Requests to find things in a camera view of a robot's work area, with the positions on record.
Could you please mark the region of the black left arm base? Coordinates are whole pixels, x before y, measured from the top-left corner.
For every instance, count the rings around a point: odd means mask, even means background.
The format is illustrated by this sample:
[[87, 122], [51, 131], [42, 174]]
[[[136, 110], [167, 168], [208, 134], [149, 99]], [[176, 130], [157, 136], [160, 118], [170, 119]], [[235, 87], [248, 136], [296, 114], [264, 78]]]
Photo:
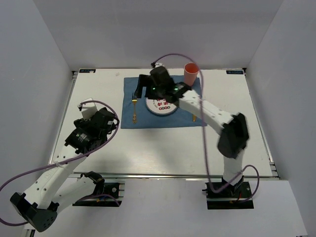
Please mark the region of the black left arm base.
[[104, 181], [98, 179], [99, 184], [96, 185], [93, 193], [87, 197], [83, 197], [72, 204], [72, 206], [85, 207], [119, 207], [124, 197], [125, 182], [116, 179], [104, 179], [101, 175], [92, 175], [93, 181], [100, 176]]

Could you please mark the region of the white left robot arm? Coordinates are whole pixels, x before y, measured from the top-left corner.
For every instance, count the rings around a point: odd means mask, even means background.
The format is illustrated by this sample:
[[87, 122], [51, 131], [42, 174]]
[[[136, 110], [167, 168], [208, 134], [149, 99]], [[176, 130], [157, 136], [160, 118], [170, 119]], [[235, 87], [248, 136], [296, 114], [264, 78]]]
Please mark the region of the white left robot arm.
[[62, 210], [79, 200], [112, 198], [104, 193], [104, 178], [94, 171], [83, 173], [66, 190], [60, 190], [77, 166], [118, 131], [116, 112], [106, 104], [98, 109], [97, 104], [99, 101], [86, 99], [78, 105], [82, 117], [74, 121], [75, 129], [53, 164], [43, 167], [42, 175], [24, 192], [10, 198], [16, 211], [38, 232], [46, 231]]

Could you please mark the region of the gold fork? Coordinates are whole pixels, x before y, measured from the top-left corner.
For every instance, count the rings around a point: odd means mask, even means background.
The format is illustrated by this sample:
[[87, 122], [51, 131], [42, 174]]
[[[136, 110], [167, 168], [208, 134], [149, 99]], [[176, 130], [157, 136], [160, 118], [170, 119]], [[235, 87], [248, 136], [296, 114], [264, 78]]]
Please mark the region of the gold fork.
[[132, 122], [133, 122], [133, 124], [136, 124], [137, 123], [137, 115], [136, 115], [137, 97], [134, 95], [134, 93], [132, 94], [132, 104], [133, 104], [133, 118], [132, 118]]

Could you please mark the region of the white printed plate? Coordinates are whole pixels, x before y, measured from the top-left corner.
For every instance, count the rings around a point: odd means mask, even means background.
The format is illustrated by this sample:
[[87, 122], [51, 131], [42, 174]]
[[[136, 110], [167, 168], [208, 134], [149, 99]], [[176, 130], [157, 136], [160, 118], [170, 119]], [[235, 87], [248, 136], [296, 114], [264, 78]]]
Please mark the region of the white printed plate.
[[177, 110], [174, 104], [168, 103], [165, 99], [154, 100], [146, 98], [145, 103], [147, 109], [157, 116], [167, 116]]

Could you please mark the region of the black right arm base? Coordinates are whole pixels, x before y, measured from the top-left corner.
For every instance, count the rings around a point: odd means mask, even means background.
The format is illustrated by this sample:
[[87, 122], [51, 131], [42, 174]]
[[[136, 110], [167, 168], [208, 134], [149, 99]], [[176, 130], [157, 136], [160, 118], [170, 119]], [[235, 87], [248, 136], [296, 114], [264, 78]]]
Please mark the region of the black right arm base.
[[208, 210], [233, 210], [233, 209], [253, 209], [254, 204], [249, 182], [242, 182], [237, 191], [231, 192], [224, 190], [220, 193], [214, 193], [209, 187], [209, 183], [205, 183], [202, 192], [206, 195], [206, 203]]

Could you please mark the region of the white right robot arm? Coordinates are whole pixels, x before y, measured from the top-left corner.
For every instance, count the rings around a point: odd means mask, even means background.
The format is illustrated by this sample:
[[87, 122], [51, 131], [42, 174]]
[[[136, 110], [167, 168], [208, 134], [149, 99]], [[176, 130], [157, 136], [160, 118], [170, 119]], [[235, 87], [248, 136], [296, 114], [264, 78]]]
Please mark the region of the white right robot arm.
[[153, 68], [149, 75], [140, 74], [134, 95], [137, 98], [164, 99], [209, 125], [219, 135], [217, 149], [224, 157], [223, 192], [234, 197], [241, 191], [242, 158], [249, 139], [246, 118], [242, 113], [233, 115], [217, 108], [186, 83], [175, 83], [163, 66]]

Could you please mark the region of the pink plastic cup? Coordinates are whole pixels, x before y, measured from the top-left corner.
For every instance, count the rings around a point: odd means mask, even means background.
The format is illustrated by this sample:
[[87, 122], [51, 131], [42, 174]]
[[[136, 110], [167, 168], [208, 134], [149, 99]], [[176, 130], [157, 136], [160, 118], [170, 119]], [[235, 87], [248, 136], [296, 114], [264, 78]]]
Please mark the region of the pink plastic cup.
[[188, 63], [184, 66], [184, 83], [192, 86], [199, 73], [199, 67], [195, 63]]

